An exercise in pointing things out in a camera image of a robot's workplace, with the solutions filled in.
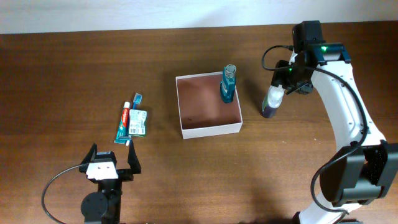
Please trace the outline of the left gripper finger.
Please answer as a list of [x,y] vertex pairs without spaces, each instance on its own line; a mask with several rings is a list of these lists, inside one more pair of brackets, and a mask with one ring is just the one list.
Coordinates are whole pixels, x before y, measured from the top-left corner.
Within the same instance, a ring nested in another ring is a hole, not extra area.
[[96,153],[97,153],[97,144],[93,143],[87,155],[82,160],[81,164],[89,164],[91,161],[95,159]]
[[130,169],[133,174],[140,174],[141,173],[141,164],[137,158],[137,154],[135,151],[134,143],[132,140],[129,142],[129,151],[127,157],[127,163],[130,166]]

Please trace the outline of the clear spray bottle dark liquid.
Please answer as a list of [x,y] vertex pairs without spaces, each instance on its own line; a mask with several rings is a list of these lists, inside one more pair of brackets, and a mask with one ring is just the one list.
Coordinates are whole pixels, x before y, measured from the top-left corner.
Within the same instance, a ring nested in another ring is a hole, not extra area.
[[284,89],[281,85],[279,86],[270,86],[267,94],[265,95],[262,101],[262,116],[265,118],[272,118],[278,107],[282,103],[282,99],[284,96]]

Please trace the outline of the green white soap packet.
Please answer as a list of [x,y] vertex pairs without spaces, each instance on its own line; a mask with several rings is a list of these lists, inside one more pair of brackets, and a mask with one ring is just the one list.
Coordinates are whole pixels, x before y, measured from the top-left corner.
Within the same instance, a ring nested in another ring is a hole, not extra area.
[[129,110],[129,129],[130,136],[145,136],[146,135],[146,119],[147,111],[144,110]]

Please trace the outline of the blue Listerine mouthwash bottle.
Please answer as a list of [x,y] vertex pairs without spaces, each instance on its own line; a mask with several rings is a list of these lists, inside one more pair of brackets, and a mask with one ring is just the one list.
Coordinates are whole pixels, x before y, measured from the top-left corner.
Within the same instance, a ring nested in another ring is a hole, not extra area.
[[223,69],[222,79],[220,83],[220,95],[224,103],[233,101],[236,89],[236,66],[228,64]]

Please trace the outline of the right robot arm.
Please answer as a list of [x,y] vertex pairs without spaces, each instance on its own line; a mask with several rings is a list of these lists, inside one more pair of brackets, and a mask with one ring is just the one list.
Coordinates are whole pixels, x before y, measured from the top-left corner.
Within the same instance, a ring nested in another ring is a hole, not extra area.
[[312,178],[320,184],[313,202],[297,212],[294,223],[339,223],[363,205],[387,195],[397,174],[397,144],[386,141],[373,123],[354,82],[350,56],[341,43],[323,39],[319,21],[304,21],[292,30],[290,60],[273,68],[264,116],[284,95],[316,90],[330,119],[336,154]]

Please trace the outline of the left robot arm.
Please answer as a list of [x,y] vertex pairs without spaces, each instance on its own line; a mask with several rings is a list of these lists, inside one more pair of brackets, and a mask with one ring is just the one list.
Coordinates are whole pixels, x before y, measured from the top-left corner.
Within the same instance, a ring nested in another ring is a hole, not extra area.
[[132,182],[134,175],[141,173],[133,142],[128,145],[127,163],[128,169],[117,169],[113,151],[99,152],[97,145],[92,145],[79,167],[79,171],[98,187],[82,200],[81,213],[85,223],[120,222],[123,183]]

